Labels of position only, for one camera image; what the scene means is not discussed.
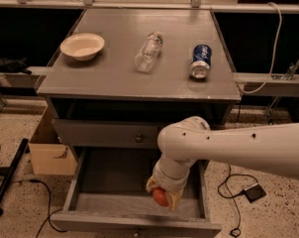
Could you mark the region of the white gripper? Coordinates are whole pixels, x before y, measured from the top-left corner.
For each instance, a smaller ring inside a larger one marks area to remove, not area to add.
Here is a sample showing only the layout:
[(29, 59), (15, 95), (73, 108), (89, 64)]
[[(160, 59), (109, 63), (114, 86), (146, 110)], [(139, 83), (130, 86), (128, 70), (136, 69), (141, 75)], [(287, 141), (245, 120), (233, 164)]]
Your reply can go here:
[(152, 177), (147, 181), (146, 191), (151, 193), (158, 186), (166, 190), (168, 210), (173, 212), (182, 198), (190, 168), (191, 161), (189, 160), (160, 158), (153, 168)]

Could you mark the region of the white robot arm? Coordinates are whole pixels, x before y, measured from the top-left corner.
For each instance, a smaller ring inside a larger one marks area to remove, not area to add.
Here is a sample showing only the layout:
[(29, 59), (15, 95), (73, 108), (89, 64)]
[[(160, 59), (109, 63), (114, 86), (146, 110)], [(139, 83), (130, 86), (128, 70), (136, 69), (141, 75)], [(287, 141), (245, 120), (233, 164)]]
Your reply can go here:
[(299, 179), (299, 123), (212, 130), (198, 116), (164, 127), (157, 136), (161, 156), (146, 190), (165, 190), (168, 208), (179, 205), (190, 168), (199, 160)]

